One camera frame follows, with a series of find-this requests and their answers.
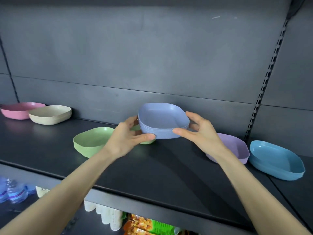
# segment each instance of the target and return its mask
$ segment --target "hand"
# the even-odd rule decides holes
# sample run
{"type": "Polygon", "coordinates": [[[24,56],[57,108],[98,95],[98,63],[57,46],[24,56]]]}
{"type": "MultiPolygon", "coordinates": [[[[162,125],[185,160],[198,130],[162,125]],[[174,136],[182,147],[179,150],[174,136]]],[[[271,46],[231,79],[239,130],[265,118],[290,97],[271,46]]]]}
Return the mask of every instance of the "hand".
{"type": "Polygon", "coordinates": [[[108,142],[100,152],[108,153],[113,157],[113,160],[115,160],[126,155],[137,144],[153,140],[155,138],[155,135],[151,133],[142,134],[140,130],[130,130],[134,125],[137,124],[138,116],[130,117],[125,120],[125,122],[119,123],[108,142]]]}
{"type": "Polygon", "coordinates": [[[175,128],[173,133],[194,142],[203,152],[214,158],[224,154],[224,152],[229,152],[209,120],[188,111],[186,111],[186,115],[196,122],[196,124],[190,124],[189,127],[197,132],[175,128]]]}

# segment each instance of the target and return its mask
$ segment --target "teal blue bowl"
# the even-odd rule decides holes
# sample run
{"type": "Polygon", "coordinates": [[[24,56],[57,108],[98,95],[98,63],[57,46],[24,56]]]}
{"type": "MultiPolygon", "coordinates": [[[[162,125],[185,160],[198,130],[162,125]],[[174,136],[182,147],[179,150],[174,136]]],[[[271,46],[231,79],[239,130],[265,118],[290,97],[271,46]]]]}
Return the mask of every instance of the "teal blue bowl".
{"type": "Polygon", "coordinates": [[[249,162],[258,170],[282,180],[297,180],[305,172],[301,158],[292,151],[255,140],[250,144],[249,162]]]}

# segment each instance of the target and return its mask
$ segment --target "pink bowl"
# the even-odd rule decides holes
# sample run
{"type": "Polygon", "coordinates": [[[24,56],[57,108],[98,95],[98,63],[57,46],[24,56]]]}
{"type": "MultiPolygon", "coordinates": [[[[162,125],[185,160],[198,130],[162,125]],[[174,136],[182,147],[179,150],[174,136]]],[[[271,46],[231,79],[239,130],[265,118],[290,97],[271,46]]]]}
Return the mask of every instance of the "pink bowl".
{"type": "MultiPolygon", "coordinates": [[[[222,142],[225,144],[225,146],[230,151],[232,151],[233,154],[235,154],[235,156],[239,159],[239,161],[241,161],[242,164],[246,164],[250,156],[250,152],[245,142],[239,138],[236,138],[228,134],[222,134],[222,133],[217,133],[217,134],[219,138],[222,140],[222,142]]],[[[206,154],[206,156],[210,158],[213,162],[217,163],[217,161],[209,154],[206,154]]]]}
{"type": "Polygon", "coordinates": [[[15,120],[25,120],[29,119],[28,114],[29,110],[33,110],[44,106],[46,105],[41,103],[22,102],[13,105],[2,105],[1,112],[7,118],[15,120]]]}

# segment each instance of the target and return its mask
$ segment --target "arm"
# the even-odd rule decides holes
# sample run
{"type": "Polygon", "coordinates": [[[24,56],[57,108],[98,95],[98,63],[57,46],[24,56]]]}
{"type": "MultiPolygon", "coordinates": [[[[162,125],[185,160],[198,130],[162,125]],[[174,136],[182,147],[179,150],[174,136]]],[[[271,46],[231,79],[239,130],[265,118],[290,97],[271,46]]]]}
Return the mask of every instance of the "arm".
{"type": "Polygon", "coordinates": [[[181,128],[176,128],[173,132],[194,142],[202,151],[217,160],[235,188],[258,234],[311,234],[223,144],[208,120],[195,113],[186,114],[196,122],[190,124],[190,128],[197,132],[181,128]]]}
{"type": "Polygon", "coordinates": [[[135,145],[155,138],[153,134],[130,131],[136,123],[137,116],[120,123],[99,153],[3,227],[0,235],[59,235],[102,172],[135,145]]]}

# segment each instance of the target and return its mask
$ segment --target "green bowl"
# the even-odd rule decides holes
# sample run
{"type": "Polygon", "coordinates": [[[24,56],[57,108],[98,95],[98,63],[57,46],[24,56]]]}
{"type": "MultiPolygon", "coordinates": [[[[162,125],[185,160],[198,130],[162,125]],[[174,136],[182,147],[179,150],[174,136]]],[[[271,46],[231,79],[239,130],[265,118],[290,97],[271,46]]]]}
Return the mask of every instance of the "green bowl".
{"type": "Polygon", "coordinates": [[[114,129],[99,127],[77,134],[73,138],[74,148],[86,158],[99,152],[109,140],[114,129]]]}
{"type": "MultiPolygon", "coordinates": [[[[134,130],[134,131],[140,130],[139,124],[133,126],[133,127],[131,128],[131,130],[134,130]]],[[[156,140],[156,139],[153,139],[153,140],[150,140],[150,141],[146,141],[146,142],[141,142],[140,144],[151,144],[151,143],[153,143],[155,140],[156,140]]]]}

